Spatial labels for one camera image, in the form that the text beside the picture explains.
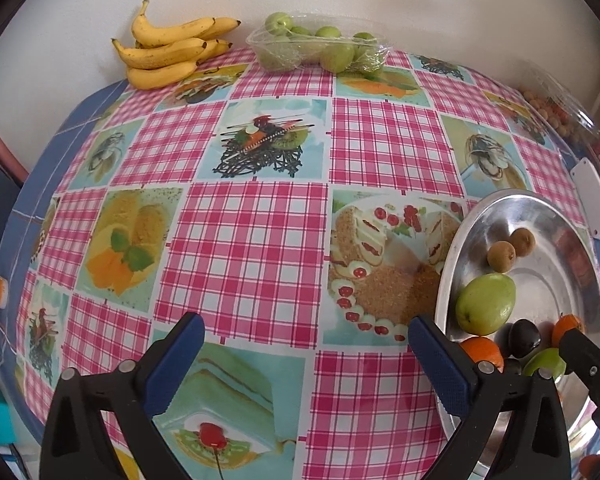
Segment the checkered picture tablecloth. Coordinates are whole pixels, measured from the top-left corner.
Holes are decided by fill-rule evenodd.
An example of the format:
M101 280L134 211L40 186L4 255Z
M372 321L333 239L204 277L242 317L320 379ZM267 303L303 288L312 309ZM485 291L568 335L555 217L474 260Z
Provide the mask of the checkered picture tablecloth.
M0 247L0 375L42 434L63 370L206 342L157 426L196 479L418 479L442 449L406 322L478 200L521 186L588 224L573 156L518 92L394 52L377 75L240 49L117 82L47 144Z

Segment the large orange with stem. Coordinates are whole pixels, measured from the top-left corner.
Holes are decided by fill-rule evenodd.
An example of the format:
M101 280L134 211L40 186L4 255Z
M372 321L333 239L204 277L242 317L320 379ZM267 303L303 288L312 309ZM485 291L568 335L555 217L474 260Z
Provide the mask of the large orange with stem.
M504 358L498 345L489 338L483 336L473 336L463 340L460 343L467 355L475 362L490 362L500 372L504 368Z

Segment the clear box of longans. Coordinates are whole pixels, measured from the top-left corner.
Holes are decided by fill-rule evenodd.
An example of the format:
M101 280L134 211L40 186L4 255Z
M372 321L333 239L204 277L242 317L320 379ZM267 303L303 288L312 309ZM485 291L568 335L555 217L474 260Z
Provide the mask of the clear box of longans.
M600 129L582 104L541 67L524 64L519 90L561 138L576 142L600 137Z

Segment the dark cherry with stem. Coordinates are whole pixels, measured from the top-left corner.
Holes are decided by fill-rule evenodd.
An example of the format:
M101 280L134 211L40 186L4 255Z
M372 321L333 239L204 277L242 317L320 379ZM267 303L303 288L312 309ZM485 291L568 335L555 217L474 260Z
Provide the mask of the dark cherry with stem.
M501 355L504 359L508 359L512 355L512 352L510 352L509 348L509 333L512 327L512 323L505 323L494 334L494 342L498 345L498 348L500 349Z

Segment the banana bunch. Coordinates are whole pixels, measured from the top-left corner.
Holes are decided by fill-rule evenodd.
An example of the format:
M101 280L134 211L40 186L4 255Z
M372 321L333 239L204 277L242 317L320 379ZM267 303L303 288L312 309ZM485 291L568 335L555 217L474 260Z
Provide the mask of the banana bunch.
M192 76L201 64L232 48L225 36L242 24L228 16L204 16L178 25L155 26L148 20L149 3L143 0L133 18L133 47L111 39L125 66L126 80L136 90L161 89Z

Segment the white plastic device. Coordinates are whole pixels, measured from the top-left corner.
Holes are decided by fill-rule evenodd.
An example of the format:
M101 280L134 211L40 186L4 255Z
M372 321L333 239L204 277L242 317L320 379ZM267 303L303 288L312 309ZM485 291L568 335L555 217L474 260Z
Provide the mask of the white plastic device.
M600 240L600 175L592 162L583 157L570 170L570 176L588 222L588 229L592 237Z

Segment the clear tray of green fruits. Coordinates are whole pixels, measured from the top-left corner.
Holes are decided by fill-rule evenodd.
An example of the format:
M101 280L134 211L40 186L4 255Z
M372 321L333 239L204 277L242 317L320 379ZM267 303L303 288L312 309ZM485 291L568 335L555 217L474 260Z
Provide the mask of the clear tray of green fruits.
M369 20L317 13L274 12L247 37L264 70L286 73L316 65L331 74L373 73L385 65L390 41Z

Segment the brown longan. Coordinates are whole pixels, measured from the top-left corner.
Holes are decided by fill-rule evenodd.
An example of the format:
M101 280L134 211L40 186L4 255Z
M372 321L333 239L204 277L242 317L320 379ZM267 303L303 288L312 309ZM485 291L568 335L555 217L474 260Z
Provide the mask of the brown longan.
M515 247L508 240L499 240L486 253L486 261L494 272L506 273L517 258Z
M509 243L515 248L519 258L527 257L535 248L535 237L527 228L518 228L509 237Z

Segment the small green fruit in bowl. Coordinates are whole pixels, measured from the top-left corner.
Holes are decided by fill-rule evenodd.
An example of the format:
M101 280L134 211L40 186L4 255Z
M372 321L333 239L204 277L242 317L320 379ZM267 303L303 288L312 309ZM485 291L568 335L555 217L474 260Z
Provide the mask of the small green fruit in bowl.
M566 372L566 362L560 357L557 348L547 348L537 353L522 369L524 376L532 376L540 368L546 368L555 380Z

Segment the silver metal bowl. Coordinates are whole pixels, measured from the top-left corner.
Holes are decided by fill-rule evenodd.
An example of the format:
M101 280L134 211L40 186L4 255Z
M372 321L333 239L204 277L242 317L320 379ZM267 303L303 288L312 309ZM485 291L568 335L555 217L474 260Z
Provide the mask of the silver metal bowl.
M554 204L524 190L494 192L468 212L445 258L434 322L452 341L467 338L456 322L457 296L474 278L490 273L486 253L491 245L519 228L534 235L535 246L507 273L516 285L509 319L533 322L547 348L553 325L573 314L600 346L600 268L588 234Z

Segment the large green fruit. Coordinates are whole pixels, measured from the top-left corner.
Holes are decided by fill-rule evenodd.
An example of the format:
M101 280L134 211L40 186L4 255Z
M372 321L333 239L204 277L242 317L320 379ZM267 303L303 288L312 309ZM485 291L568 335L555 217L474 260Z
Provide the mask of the large green fruit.
M474 278L455 304L458 326L468 334L495 333L509 319L516 304L516 284L506 274L489 273Z

